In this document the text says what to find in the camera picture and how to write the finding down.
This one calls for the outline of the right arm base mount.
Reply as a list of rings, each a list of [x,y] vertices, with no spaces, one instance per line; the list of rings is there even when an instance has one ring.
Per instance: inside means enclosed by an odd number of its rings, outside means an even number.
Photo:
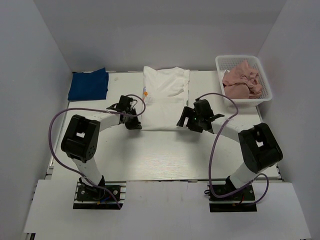
[[[257,212],[257,205],[255,204],[256,197],[251,185],[224,198],[214,196],[210,191],[209,186],[207,186],[207,189],[204,191],[204,195],[208,197],[209,211],[211,213]]]

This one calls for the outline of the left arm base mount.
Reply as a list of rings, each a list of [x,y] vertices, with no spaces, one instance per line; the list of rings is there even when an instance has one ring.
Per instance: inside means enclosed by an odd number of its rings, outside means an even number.
[[[126,196],[126,182],[105,182],[105,188],[112,192],[122,207]],[[74,201],[74,210],[120,210],[110,193],[105,190],[93,191],[93,188],[83,186],[77,182]]]

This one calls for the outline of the pink t-shirt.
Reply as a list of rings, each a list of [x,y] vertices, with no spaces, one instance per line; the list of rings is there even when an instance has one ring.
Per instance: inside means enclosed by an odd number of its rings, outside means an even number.
[[[258,99],[263,90],[259,76],[259,71],[243,60],[225,71],[222,78],[225,95],[230,99]]]

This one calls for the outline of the white printed t-shirt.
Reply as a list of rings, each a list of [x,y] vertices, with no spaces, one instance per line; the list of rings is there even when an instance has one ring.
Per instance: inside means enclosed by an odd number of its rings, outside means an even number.
[[[143,131],[175,132],[189,100],[190,70],[180,67],[155,70],[143,68],[142,99],[146,105],[141,115]]]

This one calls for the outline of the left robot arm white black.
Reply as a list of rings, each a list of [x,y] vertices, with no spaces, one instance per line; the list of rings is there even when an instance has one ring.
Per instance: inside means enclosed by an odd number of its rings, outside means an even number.
[[[99,200],[105,196],[104,176],[99,172],[95,153],[98,147],[100,132],[124,124],[128,130],[141,130],[142,124],[135,103],[142,100],[134,94],[121,95],[117,103],[105,110],[90,109],[91,116],[75,114],[70,119],[61,142],[61,150],[72,159],[80,174],[80,182],[89,186],[88,193]]]

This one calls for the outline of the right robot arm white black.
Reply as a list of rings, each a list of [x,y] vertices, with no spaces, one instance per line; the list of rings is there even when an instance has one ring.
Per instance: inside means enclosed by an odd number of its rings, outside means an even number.
[[[182,110],[178,127],[187,127],[190,131],[204,131],[215,134],[209,157],[208,177],[210,192],[217,198],[238,199],[244,188],[251,184],[265,169],[272,167],[283,159],[283,152],[270,127],[261,122],[245,129],[242,125],[232,123],[231,117],[214,114],[206,99],[197,99],[193,108],[185,106]],[[216,193],[212,185],[212,162],[219,136],[236,141],[240,145],[243,163],[225,180],[224,192]]]

